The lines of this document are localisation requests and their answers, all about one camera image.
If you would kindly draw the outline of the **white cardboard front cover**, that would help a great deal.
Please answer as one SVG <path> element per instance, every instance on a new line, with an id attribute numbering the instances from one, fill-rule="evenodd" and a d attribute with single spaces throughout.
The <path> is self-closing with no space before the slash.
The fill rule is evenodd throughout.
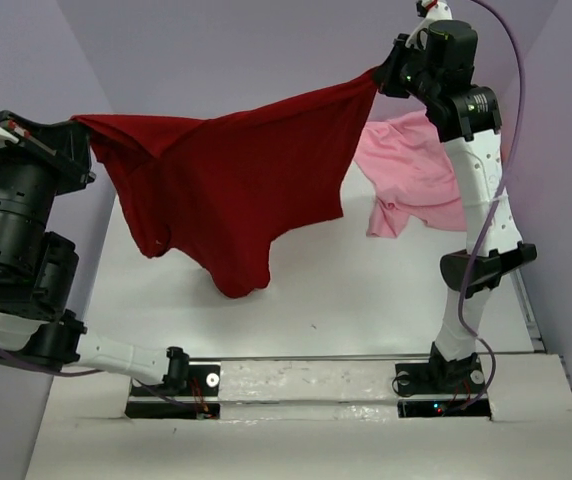
<path id="1" fill-rule="evenodd" d="M 502 357 L 487 417 L 401 417 L 389 360 L 221 373 L 216 420 L 131 419 L 127 381 L 55 381 L 28 477 L 572 479 L 572 393 L 552 355 Z"/>

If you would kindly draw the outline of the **dark red t shirt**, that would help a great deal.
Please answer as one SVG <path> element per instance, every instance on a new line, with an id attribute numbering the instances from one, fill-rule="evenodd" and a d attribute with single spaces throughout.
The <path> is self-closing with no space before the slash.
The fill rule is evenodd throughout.
<path id="1" fill-rule="evenodd" d="M 339 219 L 341 186 L 370 114 L 371 72 L 211 119 L 85 114 L 139 251 L 179 250 L 227 297 L 267 287 L 272 243 Z"/>

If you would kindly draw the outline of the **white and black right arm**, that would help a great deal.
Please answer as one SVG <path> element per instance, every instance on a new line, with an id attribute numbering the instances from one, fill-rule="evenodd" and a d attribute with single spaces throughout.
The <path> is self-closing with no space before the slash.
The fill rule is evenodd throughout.
<path id="1" fill-rule="evenodd" d="M 499 102 L 492 89 L 472 81 L 477 44 L 470 24 L 425 12 L 412 34 L 395 39 L 374 75 L 381 94 L 425 106 L 454 169 L 465 218 L 465 248 L 440 260 L 448 293 L 429 359 L 398 371 L 404 396 L 448 394 L 472 381 L 491 293 L 537 257 L 514 222 L 503 180 Z"/>

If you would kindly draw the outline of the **pink t shirt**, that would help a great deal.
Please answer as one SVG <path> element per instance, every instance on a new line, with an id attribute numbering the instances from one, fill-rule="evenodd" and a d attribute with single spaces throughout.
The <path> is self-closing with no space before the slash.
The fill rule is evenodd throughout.
<path id="1" fill-rule="evenodd" d="M 368 236 L 397 238 L 412 217 L 437 230 L 466 230 L 451 161 L 423 112 L 367 122 L 354 162 L 374 188 Z"/>

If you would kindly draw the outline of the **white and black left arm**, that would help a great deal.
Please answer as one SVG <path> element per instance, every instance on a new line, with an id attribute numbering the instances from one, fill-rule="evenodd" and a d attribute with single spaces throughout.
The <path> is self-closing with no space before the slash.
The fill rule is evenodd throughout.
<path id="1" fill-rule="evenodd" d="M 47 223 L 56 197 L 94 180 L 84 126 L 0 111 L 0 364 L 62 377 L 107 372 L 175 395 L 189 379 L 181 348 L 107 339 L 67 307 L 79 257 Z"/>

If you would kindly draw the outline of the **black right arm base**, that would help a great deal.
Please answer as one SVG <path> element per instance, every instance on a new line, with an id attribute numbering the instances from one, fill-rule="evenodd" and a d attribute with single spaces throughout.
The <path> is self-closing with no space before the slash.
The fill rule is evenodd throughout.
<path id="1" fill-rule="evenodd" d="M 487 394 L 465 407 L 486 387 L 479 360 L 453 380 L 444 382 L 431 376 L 427 361 L 398 363 L 391 387 L 398 398 L 397 412 L 401 419 L 492 418 Z"/>

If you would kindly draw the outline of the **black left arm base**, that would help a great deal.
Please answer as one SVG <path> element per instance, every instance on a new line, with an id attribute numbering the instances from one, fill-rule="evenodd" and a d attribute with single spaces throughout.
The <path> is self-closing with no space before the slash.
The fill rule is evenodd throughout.
<path id="1" fill-rule="evenodd" d="M 220 417 L 221 364 L 192 361 L 182 389 L 132 381 L 125 406 L 129 419 L 217 420 Z"/>

